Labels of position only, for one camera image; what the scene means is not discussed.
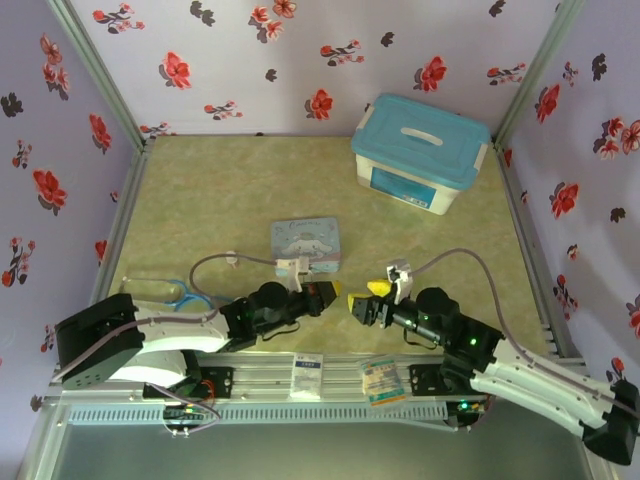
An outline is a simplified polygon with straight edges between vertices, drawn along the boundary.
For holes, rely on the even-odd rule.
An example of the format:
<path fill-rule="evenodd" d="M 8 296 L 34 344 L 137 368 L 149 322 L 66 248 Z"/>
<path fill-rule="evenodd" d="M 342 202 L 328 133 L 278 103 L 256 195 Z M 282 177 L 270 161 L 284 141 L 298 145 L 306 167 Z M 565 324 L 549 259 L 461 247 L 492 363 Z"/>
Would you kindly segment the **blue cartoon dog tin box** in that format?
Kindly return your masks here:
<path fill-rule="evenodd" d="M 341 243 L 335 217 L 281 220 L 271 224 L 274 260 L 307 257 L 312 273 L 335 273 L 341 264 Z"/>

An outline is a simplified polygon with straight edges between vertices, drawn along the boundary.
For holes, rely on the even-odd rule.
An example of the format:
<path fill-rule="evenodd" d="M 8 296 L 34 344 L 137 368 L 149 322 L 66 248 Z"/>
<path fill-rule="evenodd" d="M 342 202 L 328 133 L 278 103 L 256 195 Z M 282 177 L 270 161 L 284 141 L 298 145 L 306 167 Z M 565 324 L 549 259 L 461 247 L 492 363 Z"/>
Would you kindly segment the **green printed plastic packet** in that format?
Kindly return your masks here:
<path fill-rule="evenodd" d="M 394 358 L 377 356 L 360 363 L 362 391 L 371 408 L 387 408 L 407 400 Z"/>

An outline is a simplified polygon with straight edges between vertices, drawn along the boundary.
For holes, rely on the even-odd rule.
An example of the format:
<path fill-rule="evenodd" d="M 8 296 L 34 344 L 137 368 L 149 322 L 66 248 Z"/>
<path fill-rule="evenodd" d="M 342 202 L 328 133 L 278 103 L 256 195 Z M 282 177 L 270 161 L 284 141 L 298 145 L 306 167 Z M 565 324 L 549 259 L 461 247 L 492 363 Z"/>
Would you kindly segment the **white labelled plastic packet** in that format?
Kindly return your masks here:
<path fill-rule="evenodd" d="M 289 394 L 292 399 L 319 400 L 321 398 L 323 361 L 322 354 L 294 354 Z"/>

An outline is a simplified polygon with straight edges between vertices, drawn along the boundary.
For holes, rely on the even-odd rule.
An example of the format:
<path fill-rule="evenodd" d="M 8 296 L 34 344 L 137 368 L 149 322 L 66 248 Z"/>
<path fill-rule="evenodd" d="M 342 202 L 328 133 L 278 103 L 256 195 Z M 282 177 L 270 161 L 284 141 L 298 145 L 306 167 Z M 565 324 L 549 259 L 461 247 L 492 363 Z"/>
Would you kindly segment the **blue curved plastic tube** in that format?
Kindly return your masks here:
<path fill-rule="evenodd" d="M 214 308 L 214 301 L 221 304 L 228 304 L 231 298 L 225 296 L 207 296 L 191 290 L 187 284 L 181 280 L 164 280 L 164 283 L 171 287 L 171 296 L 162 303 L 172 307 L 175 311 L 180 311 L 187 306 L 199 305 L 211 310 Z"/>

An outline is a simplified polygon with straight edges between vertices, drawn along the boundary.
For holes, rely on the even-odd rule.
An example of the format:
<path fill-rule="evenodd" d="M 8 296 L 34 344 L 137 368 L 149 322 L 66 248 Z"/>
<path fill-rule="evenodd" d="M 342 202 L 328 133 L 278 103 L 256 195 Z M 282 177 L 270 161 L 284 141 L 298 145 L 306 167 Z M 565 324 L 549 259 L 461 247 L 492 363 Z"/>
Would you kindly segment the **small circuit board green light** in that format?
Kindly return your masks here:
<path fill-rule="evenodd" d="M 489 403 L 489 396 L 481 400 L 447 402 L 447 418 L 444 422 L 455 431 L 470 431 L 483 418 Z"/>
<path fill-rule="evenodd" d="M 203 426 L 207 416 L 191 405 L 166 406 L 162 412 L 165 429 L 173 436 L 188 436 L 191 430 Z"/>

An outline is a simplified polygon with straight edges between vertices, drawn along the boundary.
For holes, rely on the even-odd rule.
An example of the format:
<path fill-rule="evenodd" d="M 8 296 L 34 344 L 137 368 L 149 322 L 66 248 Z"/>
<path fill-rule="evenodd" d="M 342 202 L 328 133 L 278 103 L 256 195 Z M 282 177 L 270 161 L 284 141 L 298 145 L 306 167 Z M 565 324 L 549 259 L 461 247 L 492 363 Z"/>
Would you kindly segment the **clear plastic container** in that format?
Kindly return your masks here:
<path fill-rule="evenodd" d="M 166 303 L 176 298 L 176 285 L 166 279 L 124 276 L 119 293 L 129 294 L 134 300 Z"/>

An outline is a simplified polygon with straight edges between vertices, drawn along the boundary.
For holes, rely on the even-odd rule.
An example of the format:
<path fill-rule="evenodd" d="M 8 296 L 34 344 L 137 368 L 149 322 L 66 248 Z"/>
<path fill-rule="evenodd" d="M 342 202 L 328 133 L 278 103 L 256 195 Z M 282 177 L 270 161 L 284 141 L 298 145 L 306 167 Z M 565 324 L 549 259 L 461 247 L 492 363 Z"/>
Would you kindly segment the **white storage box blue lid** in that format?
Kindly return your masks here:
<path fill-rule="evenodd" d="M 382 94 L 351 139 L 358 183 L 436 215 L 469 190 L 487 153 L 481 122 Z"/>

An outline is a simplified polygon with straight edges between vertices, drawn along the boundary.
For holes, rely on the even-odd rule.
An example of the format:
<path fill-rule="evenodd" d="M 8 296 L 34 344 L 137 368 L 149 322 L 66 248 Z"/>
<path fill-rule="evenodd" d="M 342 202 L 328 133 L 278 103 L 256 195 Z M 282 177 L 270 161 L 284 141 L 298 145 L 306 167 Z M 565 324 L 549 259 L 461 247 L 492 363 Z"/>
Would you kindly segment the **aluminium rail frame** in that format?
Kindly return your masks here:
<path fill-rule="evenodd" d="M 236 352 L 220 354 L 198 353 L 198 367 L 232 367 L 234 380 L 230 399 L 218 402 L 283 403 L 289 398 L 292 353 Z M 361 402 L 364 400 L 360 363 L 371 357 L 367 354 L 327 354 L 323 361 L 321 399 L 325 402 Z M 178 352 L 157 352 L 141 357 L 140 366 L 125 369 L 114 379 L 98 373 L 82 373 L 78 380 L 59 380 L 52 385 L 64 391 L 103 391 L 116 402 L 138 401 L 143 398 L 143 384 L 149 381 L 163 386 L 175 373 L 162 373 L 151 362 L 183 361 Z"/>

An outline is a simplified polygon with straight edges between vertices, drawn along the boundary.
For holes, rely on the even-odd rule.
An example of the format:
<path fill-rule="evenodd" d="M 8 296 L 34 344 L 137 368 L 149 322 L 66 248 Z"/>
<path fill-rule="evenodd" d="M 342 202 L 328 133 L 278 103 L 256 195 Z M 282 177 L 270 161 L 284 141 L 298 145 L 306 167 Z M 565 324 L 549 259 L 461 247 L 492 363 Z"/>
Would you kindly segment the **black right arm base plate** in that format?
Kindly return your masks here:
<path fill-rule="evenodd" d="M 412 364 L 409 366 L 409 382 L 415 397 L 458 402 L 496 397 L 495 394 L 475 390 L 468 371 L 458 371 L 445 364 Z"/>

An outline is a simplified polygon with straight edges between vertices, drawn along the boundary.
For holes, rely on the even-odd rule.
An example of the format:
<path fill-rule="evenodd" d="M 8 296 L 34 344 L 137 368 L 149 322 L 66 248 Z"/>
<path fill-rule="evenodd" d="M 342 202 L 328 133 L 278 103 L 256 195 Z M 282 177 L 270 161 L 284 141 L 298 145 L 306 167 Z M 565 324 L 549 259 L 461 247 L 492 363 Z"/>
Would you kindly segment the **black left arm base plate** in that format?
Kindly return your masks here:
<path fill-rule="evenodd" d="M 232 367 L 200 367 L 195 373 L 170 377 L 165 389 L 194 401 L 230 399 L 233 380 Z"/>

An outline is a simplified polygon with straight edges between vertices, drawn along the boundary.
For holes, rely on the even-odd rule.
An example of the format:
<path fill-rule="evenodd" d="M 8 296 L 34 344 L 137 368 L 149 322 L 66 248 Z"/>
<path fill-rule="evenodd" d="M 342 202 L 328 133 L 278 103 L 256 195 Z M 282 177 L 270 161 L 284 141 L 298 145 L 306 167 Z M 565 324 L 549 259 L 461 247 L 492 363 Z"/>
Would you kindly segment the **aluminium corner post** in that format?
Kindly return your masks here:
<path fill-rule="evenodd" d="M 70 0 L 46 0 L 58 23 L 67 34 L 85 68 L 110 107 L 135 149 L 142 152 L 147 141 L 140 133 L 134 116 L 106 68 L 94 42 L 83 26 Z"/>
<path fill-rule="evenodd" d="M 528 102 L 533 98 L 535 87 L 566 40 L 585 3 L 586 0 L 559 0 L 554 19 L 493 137 L 495 146 L 504 146 L 512 136 L 520 118 L 524 115 Z"/>

